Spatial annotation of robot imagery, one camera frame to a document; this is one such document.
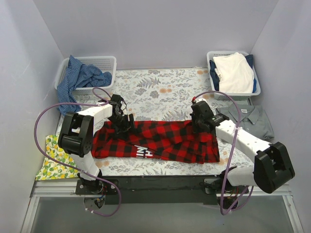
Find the red black plaid shirt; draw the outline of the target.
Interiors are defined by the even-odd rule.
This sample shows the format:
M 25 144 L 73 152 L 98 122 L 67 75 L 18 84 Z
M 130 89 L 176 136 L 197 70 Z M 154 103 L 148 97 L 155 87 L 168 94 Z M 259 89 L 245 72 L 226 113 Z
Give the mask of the red black plaid shirt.
M 193 130 L 186 121 L 136 121 L 135 131 L 117 133 L 107 121 L 93 138 L 94 158 L 147 158 L 182 163 L 217 163 L 220 160 L 216 136 Z

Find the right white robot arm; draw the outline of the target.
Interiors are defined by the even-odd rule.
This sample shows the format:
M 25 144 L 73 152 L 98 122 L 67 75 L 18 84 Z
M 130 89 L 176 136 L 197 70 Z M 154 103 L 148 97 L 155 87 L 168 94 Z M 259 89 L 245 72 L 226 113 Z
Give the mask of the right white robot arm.
M 253 162 L 250 167 L 234 167 L 223 173 L 220 188 L 224 192 L 231 193 L 237 186 L 257 186 L 271 194 L 295 177 L 287 148 L 282 143 L 271 144 L 237 128 L 229 117 L 215 115 L 203 99 L 193 100 L 191 108 L 195 132 L 212 133 Z

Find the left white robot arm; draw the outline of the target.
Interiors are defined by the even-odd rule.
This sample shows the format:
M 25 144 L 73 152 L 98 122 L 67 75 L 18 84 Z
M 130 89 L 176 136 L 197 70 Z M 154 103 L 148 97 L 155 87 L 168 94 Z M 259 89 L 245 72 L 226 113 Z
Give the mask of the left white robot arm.
M 110 100 L 102 100 L 93 107 L 65 114 L 58 146 L 69 154 L 76 166 L 82 170 L 78 177 L 83 187 L 92 194 L 101 194 L 104 189 L 104 182 L 97 178 L 102 177 L 102 172 L 91 155 L 93 136 L 97 132 L 96 125 L 108 119 L 112 123 L 115 136 L 122 139 L 126 139 L 128 133 L 135 129 L 134 117 L 121 109 L 123 104 L 124 99 L 114 94 Z

